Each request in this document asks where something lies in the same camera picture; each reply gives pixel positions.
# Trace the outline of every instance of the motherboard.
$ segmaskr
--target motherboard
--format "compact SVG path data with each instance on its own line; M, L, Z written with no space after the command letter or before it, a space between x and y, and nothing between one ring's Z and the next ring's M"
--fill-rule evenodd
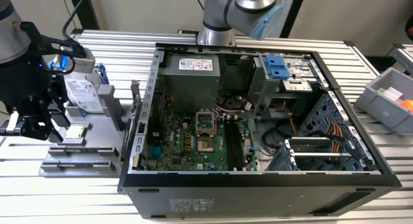
M169 114L162 145L149 149L148 169L256 171L250 142L246 119L216 118L202 110L196 115Z

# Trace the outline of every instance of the gray plastic bin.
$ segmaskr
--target gray plastic bin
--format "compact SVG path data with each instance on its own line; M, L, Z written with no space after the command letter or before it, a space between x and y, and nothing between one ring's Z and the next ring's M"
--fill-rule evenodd
M413 78L389 68L370 83L354 105L400 134L413 134L413 113L378 91L393 87L401 100L413 99Z

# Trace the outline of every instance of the case label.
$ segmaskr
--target case label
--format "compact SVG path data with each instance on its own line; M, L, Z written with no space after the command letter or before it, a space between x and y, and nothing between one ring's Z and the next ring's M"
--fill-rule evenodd
M208 212L212 211L213 199L196 198L196 199L169 199L170 210L173 212Z

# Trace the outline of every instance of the green circuit board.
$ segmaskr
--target green circuit board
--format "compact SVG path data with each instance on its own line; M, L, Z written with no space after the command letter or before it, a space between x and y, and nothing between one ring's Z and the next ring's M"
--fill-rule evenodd
M161 159L156 163L157 171L228 171L224 120L217 120L216 135L210 138L209 136L196 135L194 119L194 115L185 116L170 114L168 116L165 140L161 146ZM242 138L248 138L250 141L248 122L245 119L238 121L238 128L240 133L242 133ZM204 139L208 139L213 143L213 148L208 148L210 151L202 151L202 146L198 146L198 141ZM240 143L242 152L245 153L245 140L240 139ZM250 158L250 163L245 165L245 170L256 171L253 154L248 154L248 156L244 154L244 161L246 157Z

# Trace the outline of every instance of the orange object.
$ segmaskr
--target orange object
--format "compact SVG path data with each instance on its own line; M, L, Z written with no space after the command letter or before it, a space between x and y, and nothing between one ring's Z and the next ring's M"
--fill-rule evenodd
M410 112L413 112L413 100L404 100L400 105L405 107Z

